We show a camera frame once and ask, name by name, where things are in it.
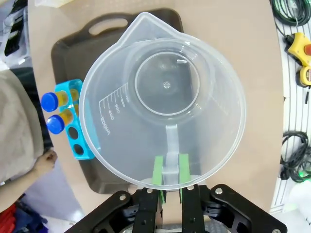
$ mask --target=tray handle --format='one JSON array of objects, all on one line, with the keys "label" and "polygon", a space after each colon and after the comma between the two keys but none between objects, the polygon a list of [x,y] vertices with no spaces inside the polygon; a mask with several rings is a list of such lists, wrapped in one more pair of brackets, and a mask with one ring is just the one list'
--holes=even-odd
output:
[{"label": "tray handle", "polygon": [[125,19],[127,21],[127,25],[124,26],[123,28],[126,29],[135,19],[134,15],[131,14],[127,14],[127,13],[111,13],[111,14],[106,14],[106,15],[102,15],[99,16],[93,20],[91,20],[89,23],[87,23],[79,32],[80,36],[83,36],[84,38],[89,38],[89,37],[95,37],[95,36],[99,36],[102,33],[104,33],[105,31],[109,30],[105,29],[102,32],[100,32],[97,35],[92,35],[91,33],[89,33],[89,30],[95,26],[98,23],[107,21],[107,20],[112,20],[112,19]]}]

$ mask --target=dark gray tray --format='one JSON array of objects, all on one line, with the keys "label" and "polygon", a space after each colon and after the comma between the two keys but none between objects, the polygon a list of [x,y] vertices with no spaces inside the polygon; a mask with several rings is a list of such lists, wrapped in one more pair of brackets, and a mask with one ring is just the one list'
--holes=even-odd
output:
[{"label": "dark gray tray", "polygon": [[[171,9],[161,8],[149,11],[159,19],[183,32],[179,14]],[[84,80],[95,60],[110,46],[118,41],[129,24],[138,14],[112,13],[100,16],[80,31],[57,41],[51,51],[52,65],[56,84],[72,79]],[[128,25],[122,28],[110,28],[98,35],[89,33],[94,25],[111,19],[126,19]],[[111,173],[96,158],[79,161],[89,187],[100,194],[112,194],[118,190],[127,191],[129,183]]]}]

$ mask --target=blue cap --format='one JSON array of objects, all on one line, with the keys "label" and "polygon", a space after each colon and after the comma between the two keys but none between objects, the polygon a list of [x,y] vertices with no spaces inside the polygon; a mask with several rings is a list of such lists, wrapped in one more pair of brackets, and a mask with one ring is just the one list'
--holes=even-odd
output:
[{"label": "blue cap", "polygon": [[51,133],[59,134],[64,130],[65,123],[59,115],[53,115],[47,120],[47,127]]},{"label": "blue cap", "polygon": [[45,93],[41,98],[41,106],[47,112],[52,112],[58,107],[58,98],[53,92]]}]

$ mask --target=blue test tube rack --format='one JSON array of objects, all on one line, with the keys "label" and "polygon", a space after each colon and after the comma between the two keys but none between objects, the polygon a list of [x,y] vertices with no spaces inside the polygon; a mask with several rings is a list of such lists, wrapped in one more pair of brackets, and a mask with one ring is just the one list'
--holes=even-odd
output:
[{"label": "blue test tube rack", "polygon": [[88,147],[81,130],[79,116],[76,114],[73,105],[79,104],[79,100],[73,101],[70,89],[76,89],[79,93],[81,92],[82,81],[80,79],[70,80],[64,83],[57,84],[55,87],[55,92],[65,91],[68,96],[68,103],[66,105],[60,106],[60,112],[65,109],[69,109],[72,112],[73,120],[70,124],[65,126],[65,131],[70,144],[73,156],[77,160],[89,160],[93,159],[95,156],[91,149]]}]

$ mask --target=yellow liquid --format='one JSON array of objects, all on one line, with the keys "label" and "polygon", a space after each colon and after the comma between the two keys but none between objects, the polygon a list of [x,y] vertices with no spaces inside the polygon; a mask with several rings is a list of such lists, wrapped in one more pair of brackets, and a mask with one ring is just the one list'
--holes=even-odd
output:
[{"label": "yellow liquid", "polygon": [[68,125],[73,120],[72,112],[69,109],[62,111],[59,116],[63,119],[65,125]]},{"label": "yellow liquid", "polygon": [[[77,101],[79,99],[79,93],[76,89],[70,89],[70,94],[72,101]],[[68,96],[65,91],[58,91],[55,93],[58,99],[58,106],[63,106],[68,103]]]},{"label": "yellow liquid", "polygon": [[63,106],[68,103],[68,96],[65,91],[58,91],[55,93],[58,99],[58,106]]},{"label": "yellow liquid", "polygon": [[74,107],[74,110],[75,110],[77,116],[79,116],[79,105],[76,103],[73,105],[73,107]]},{"label": "yellow liquid", "polygon": [[77,101],[79,99],[79,93],[76,89],[70,89],[70,94],[72,97],[72,101]]}]

